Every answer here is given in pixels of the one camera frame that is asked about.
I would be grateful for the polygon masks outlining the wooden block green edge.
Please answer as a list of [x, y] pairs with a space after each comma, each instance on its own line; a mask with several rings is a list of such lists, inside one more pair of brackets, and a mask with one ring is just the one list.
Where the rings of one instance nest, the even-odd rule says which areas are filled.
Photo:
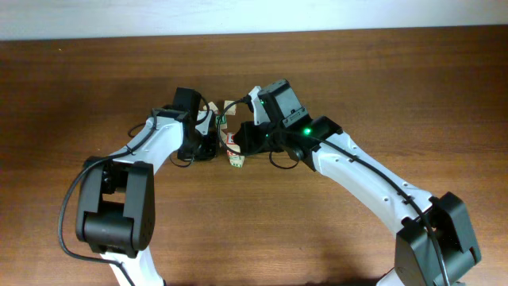
[[229, 163], [236, 168], [242, 168], [244, 165], [244, 156], [229, 155]]

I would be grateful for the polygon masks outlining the wooden red I block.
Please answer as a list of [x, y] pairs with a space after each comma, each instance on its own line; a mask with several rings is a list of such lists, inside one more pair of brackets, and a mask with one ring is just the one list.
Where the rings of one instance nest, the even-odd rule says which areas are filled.
[[241, 148], [238, 145], [228, 145], [227, 153], [230, 156], [240, 156]]

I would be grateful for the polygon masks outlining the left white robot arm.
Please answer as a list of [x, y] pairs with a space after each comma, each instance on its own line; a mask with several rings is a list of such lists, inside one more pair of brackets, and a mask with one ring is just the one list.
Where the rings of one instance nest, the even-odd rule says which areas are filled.
[[215, 157], [214, 112], [197, 91], [179, 87], [171, 104], [151, 111], [142, 130], [109, 156], [90, 157], [79, 187], [75, 232], [112, 267], [121, 285], [164, 285], [149, 249], [156, 223], [154, 176], [172, 153], [179, 167]]

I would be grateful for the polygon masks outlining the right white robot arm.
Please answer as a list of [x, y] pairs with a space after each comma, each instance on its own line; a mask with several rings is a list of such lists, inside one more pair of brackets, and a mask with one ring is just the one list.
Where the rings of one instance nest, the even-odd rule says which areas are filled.
[[348, 190], [394, 235], [394, 267], [380, 285], [458, 285], [480, 263], [462, 199], [436, 197], [394, 174], [330, 118], [312, 118], [287, 80], [254, 87], [240, 101], [253, 114], [233, 137], [244, 156], [287, 153]]

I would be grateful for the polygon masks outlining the wooden K 9 block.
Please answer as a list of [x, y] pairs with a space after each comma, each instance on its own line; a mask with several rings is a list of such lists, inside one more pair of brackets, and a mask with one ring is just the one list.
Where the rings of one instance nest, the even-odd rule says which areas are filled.
[[237, 143], [234, 141], [234, 133], [227, 133], [225, 143], [228, 147], [237, 147]]

